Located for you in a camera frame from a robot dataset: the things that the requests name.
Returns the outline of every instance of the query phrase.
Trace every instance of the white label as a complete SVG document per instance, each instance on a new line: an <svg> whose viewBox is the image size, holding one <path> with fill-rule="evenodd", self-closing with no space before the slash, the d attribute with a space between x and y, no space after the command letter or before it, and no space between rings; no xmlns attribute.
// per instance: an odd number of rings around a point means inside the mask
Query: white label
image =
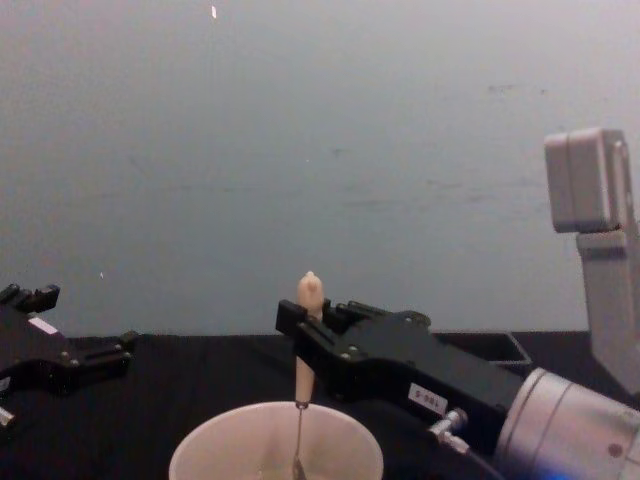
<svg viewBox="0 0 640 480"><path fill-rule="evenodd" d="M53 335L54 333L58 333L58 331L56 330L56 328L52 325L49 325L47 322L45 322L44 320L42 320L39 317L33 317L29 319L29 323L31 325L33 325L34 327L38 327L40 330L42 330L45 333L48 333L49 335Z"/></svg>
<svg viewBox="0 0 640 480"><path fill-rule="evenodd" d="M449 401L446 398L436 395L432 391L415 383L412 383L409 387L409 399L439 415L444 416L444 414L447 413L447 404Z"/></svg>
<svg viewBox="0 0 640 480"><path fill-rule="evenodd" d="M0 380L0 393L4 392L11 384L11 377L6 377Z"/></svg>

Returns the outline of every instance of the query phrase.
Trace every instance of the paper cup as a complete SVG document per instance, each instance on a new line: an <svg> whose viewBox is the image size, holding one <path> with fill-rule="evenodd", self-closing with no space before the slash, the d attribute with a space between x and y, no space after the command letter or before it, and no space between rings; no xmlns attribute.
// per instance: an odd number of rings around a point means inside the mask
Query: paper cup
<svg viewBox="0 0 640 480"><path fill-rule="evenodd" d="M169 480L290 480L298 429L293 402L259 403L203 423L180 443ZM300 460L308 480L381 480L382 451L353 418L311 404Z"/></svg>

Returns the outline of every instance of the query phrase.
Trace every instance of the gray wall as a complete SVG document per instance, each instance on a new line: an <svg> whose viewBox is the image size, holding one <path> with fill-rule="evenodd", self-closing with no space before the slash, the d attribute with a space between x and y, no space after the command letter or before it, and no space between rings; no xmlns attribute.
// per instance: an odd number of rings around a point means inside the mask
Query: gray wall
<svg viewBox="0 0 640 480"><path fill-rule="evenodd" d="M638 2L215 1L0 0L3 284L59 283L74 335L271 332L308 269L439 328L587 326L542 142L640 155Z"/></svg>

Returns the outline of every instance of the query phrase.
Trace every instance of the black table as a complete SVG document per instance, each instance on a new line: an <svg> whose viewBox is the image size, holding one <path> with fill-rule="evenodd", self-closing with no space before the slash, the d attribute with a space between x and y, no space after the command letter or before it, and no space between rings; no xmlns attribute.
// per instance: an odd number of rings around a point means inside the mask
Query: black table
<svg viewBox="0 0 640 480"><path fill-rule="evenodd" d="M516 337L537 366L640 408L595 362L586 333ZM294 362L285 337L144 335L124 378L65 398L16 392L4 400L19 423L0 444L0 479L167 479L173 451L193 428L242 405L291 400L293 390ZM430 451L424 425L394 406L344 404L322 388L314 401L371 430L384 453L385 479L488 478L453 453Z"/></svg>

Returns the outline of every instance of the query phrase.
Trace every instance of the cup rim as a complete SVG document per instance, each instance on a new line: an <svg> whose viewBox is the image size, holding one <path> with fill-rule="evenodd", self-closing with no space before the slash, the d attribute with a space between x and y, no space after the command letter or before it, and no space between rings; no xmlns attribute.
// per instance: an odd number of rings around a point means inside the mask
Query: cup rim
<svg viewBox="0 0 640 480"><path fill-rule="evenodd" d="M250 405L244 405L242 407L234 408L232 410L227 410L226 412L216 415L215 417L210 418L206 422L200 424L199 426L194 428L185 438L182 439L178 447L173 452L173 455L171 457L171 463L169 464L169 480L176 480L176 468L177 468L178 458L181 456L182 452L186 448L188 448L189 444L193 441L195 437L198 436L198 434L202 430L209 428L211 425L215 425L216 423L219 423L225 420L226 418L236 415L243 411L250 411L250 410L255 410L255 409L260 409L265 407L279 407L279 406L285 406L285 405L293 406L295 405L295 402L277 401L277 402L252 403ZM371 445L375 450L375 453L376 453L375 460L371 459L371 461L372 462L375 461L377 463L376 467L377 467L377 470L380 472L380 478L382 478L382 474L384 471L384 460L382 457L382 449L380 448L380 444L376 440L376 437L373 436L373 434L369 431L367 427L365 427L362 423L360 423L355 418L347 415L346 413L341 412L340 410L336 410L334 408L325 407L324 405L318 405L317 403L309 404L309 408L313 410L320 410L320 411L327 412L330 415L339 417L346 422L356 425L364 434L369 445Z"/></svg>

